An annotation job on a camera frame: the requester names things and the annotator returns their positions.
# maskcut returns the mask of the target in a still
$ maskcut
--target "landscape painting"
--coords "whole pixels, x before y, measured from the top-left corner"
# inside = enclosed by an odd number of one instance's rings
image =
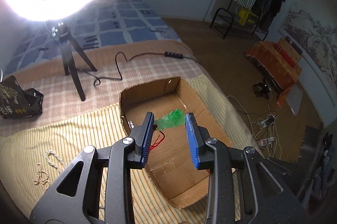
[[[309,54],[337,97],[337,0],[294,0],[280,30]]]

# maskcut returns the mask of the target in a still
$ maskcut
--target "metal screw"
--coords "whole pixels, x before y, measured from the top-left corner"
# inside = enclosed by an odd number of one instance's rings
[[[247,147],[246,148],[246,153],[255,153],[255,149],[253,147]]]
[[[91,152],[93,152],[94,150],[95,150],[95,147],[92,146],[92,145],[85,146],[84,149],[83,149],[83,151],[84,151],[85,153],[91,153]]]
[[[123,139],[123,143],[124,143],[124,144],[130,144],[130,143],[132,143],[133,141],[134,141],[134,139],[131,138],[131,137],[126,137],[126,138]]]
[[[213,137],[209,137],[208,139],[207,139],[207,143],[208,144],[215,144],[215,143],[217,143],[218,142],[218,140],[216,139],[216,138],[213,138]]]

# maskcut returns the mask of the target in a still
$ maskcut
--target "orange cloth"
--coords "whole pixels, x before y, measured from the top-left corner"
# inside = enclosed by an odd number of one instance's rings
[[[292,68],[273,44],[273,42],[260,41],[247,52],[246,56],[255,58],[283,90],[278,98],[278,104],[282,107],[286,95],[297,82],[302,70],[297,64]]]

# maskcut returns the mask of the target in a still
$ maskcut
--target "red string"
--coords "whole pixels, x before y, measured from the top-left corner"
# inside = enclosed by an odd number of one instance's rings
[[[157,127],[158,127],[158,125],[155,124],[155,125],[153,126],[153,131],[156,130]],[[159,131],[159,132],[163,135],[163,138],[162,138],[161,140],[159,140],[159,142],[157,142],[158,139],[159,139],[159,137],[160,137],[160,136],[158,136],[157,139],[156,139],[156,141],[154,142],[154,144],[150,146],[150,151],[151,151],[153,148],[156,148],[156,147],[157,147],[157,146],[164,140],[164,138],[165,138],[164,133],[163,133],[162,131]]]

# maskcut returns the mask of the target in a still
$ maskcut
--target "wooden floor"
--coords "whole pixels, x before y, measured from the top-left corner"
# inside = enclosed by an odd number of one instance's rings
[[[208,27],[207,23],[183,19],[163,19],[171,26],[188,45],[194,56],[212,76],[225,95],[235,96],[248,112],[262,114],[268,111],[267,99],[256,97],[252,86],[262,81],[259,71],[245,59],[244,53],[256,43],[256,40],[227,37],[223,40],[219,34]],[[233,100],[236,109],[240,106]],[[277,94],[273,91],[271,109],[277,111],[277,131],[282,148],[281,159],[285,161],[297,161],[305,126],[320,128],[321,119],[306,92],[303,92],[301,107],[297,116],[291,112],[288,104],[282,108],[277,105]],[[240,114],[244,122],[249,126],[245,114]],[[252,121],[259,116],[250,115]],[[280,147],[276,147],[276,157],[280,156]]]

